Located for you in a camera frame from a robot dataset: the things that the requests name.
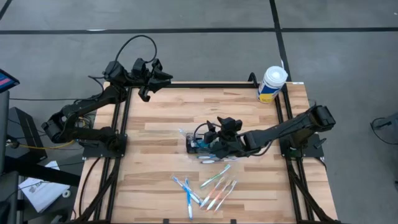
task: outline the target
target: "paper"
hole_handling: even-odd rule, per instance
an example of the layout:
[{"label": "paper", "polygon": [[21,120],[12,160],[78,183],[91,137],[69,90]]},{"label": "paper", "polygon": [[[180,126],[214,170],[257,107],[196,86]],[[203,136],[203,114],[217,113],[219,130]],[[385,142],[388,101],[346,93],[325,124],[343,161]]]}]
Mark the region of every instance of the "paper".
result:
[{"label": "paper", "polygon": [[[56,161],[49,162],[46,167],[60,170]],[[70,186],[65,184],[46,183],[43,182],[43,180],[29,177],[19,184],[19,188],[29,199],[30,203],[36,209],[36,212],[41,213],[61,196],[64,191],[68,190]]]}]

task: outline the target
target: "white canister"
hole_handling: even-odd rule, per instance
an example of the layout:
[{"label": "white canister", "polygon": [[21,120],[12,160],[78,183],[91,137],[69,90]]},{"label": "white canister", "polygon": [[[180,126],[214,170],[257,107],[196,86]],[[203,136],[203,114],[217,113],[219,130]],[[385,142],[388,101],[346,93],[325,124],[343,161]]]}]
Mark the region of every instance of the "white canister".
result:
[{"label": "white canister", "polygon": [[264,74],[261,85],[257,91],[257,99],[261,103],[270,103],[278,95],[287,79],[287,72],[279,67],[269,67]]}]

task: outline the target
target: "gray floor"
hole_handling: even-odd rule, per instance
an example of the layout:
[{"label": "gray floor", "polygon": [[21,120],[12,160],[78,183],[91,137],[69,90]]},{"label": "gray floor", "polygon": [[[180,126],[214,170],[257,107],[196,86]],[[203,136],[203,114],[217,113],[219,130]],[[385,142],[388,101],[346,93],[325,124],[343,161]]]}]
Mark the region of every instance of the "gray floor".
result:
[{"label": "gray floor", "polygon": [[[282,27],[398,27],[398,1],[276,0]],[[13,0],[0,30],[272,27],[268,1]],[[99,75],[129,34],[0,35],[0,67],[21,81],[12,97],[86,97],[99,91]],[[274,33],[151,34],[164,71],[175,80],[261,77],[279,65]],[[337,121],[324,149],[339,219],[347,223],[396,223],[398,149],[378,140],[369,122],[398,111],[395,97],[398,32],[283,34],[293,81],[327,105]],[[146,40],[120,57],[128,69],[150,58]],[[38,123],[65,103],[12,101]],[[52,157],[64,154],[53,152]]]}]

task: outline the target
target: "wooden table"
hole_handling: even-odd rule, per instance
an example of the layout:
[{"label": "wooden table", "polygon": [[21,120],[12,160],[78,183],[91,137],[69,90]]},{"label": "wooden table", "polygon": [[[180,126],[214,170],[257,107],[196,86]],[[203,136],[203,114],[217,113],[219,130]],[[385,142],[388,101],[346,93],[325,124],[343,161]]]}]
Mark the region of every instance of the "wooden table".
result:
[{"label": "wooden table", "polygon": [[[288,83],[289,98],[294,115],[308,108],[307,93],[302,83]],[[192,189],[203,198],[212,187],[204,190],[199,185],[222,170],[225,163],[200,164],[185,151],[181,128],[193,131],[206,120],[228,116],[243,121],[243,130],[266,129],[278,124],[274,103],[256,100],[256,89],[250,88],[164,88],[143,102],[134,90],[127,122],[128,147],[122,159],[114,202],[113,223],[188,223],[185,192],[172,181],[175,175],[189,177]],[[285,120],[283,97],[280,96]],[[98,110],[95,128],[110,126],[113,105]],[[120,109],[119,122],[123,113]],[[94,159],[85,162],[79,193],[84,178]],[[101,159],[88,179],[83,197],[83,208],[97,194],[103,169]],[[274,141],[262,157],[242,158],[230,162],[230,176],[238,179],[233,193],[218,212],[205,212],[193,202],[195,223],[295,223],[285,159],[280,154],[279,142]],[[308,188],[326,214],[337,219],[325,168],[315,159],[304,159]],[[300,203],[306,219],[303,198]],[[106,213],[105,195],[101,217]]]}]

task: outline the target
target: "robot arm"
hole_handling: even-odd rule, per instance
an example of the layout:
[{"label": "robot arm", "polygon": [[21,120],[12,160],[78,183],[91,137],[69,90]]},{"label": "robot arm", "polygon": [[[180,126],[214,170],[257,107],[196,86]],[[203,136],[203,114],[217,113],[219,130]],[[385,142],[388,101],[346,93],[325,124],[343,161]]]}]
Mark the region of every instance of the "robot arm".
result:
[{"label": "robot arm", "polygon": [[226,156],[249,157],[256,155],[263,147],[273,140],[289,137],[290,147],[299,149],[307,143],[307,139],[315,132],[330,130],[336,123],[326,106],[313,106],[294,119],[275,125],[266,130],[253,130],[238,134],[242,121],[232,118],[218,118],[221,130],[207,121],[209,131],[204,135],[204,142],[209,144],[210,154],[222,159]]},{"label": "robot arm", "polygon": [[80,116],[97,110],[108,104],[121,103],[127,98],[127,87],[139,87],[139,96],[148,102],[148,92],[157,92],[161,88],[171,84],[173,76],[162,72],[162,64],[158,59],[152,63],[152,71],[146,68],[146,63],[139,58],[134,63],[131,73],[117,61],[110,62],[104,72],[104,79],[110,82],[104,92],[92,96],[87,100],[76,101],[72,105],[64,106],[58,113],[42,125],[43,130],[54,143],[63,143],[74,139],[101,141],[105,146],[113,150],[118,147],[118,135],[111,127],[101,129],[85,129],[75,127]]}]

